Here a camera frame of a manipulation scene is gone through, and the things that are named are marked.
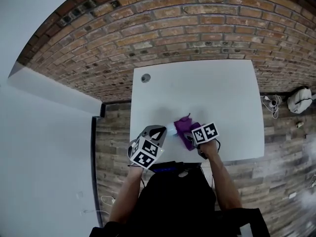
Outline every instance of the black shirt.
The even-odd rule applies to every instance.
[[[269,236],[259,209],[215,211],[216,197],[200,168],[185,177],[155,174],[142,190],[125,225],[108,222],[90,237],[237,236],[250,223],[253,236]]]

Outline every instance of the white wall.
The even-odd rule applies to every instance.
[[[37,28],[65,0],[0,0],[0,85]]]
[[[15,63],[13,70],[17,72],[7,80],[10,86],[43,99],[91,113],[93,116],[100,115],[101,101],[68,88],[29,68],[20,67],[19,63]]]
[[[95,209],[90,132],[89,113],[0,88],[1,237],[87,237],[98,226],[79,213]]]

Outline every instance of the brick wall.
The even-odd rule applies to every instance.
[[[131,98],[133,69],[251,59],[261,92],[316,90],[316,0],[67,0],[18,61],[105,102]]]

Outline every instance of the white bag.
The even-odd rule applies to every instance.
[[[287,105],[291,112],[302,113],[312,103],[312,93],[308,88],[303,88],[295,92],[287,99]]]

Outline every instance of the person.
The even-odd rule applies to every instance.
[[[116,236],[237,236],[250,225],[252,236],[269,236],[259,209],[242,208],[234,182],[217,152],[216,141],[200,145],[214,178],[216,196],[201,168],[156,173],[140,191],[143,168],[131,166],[104,228],[90,237]]]

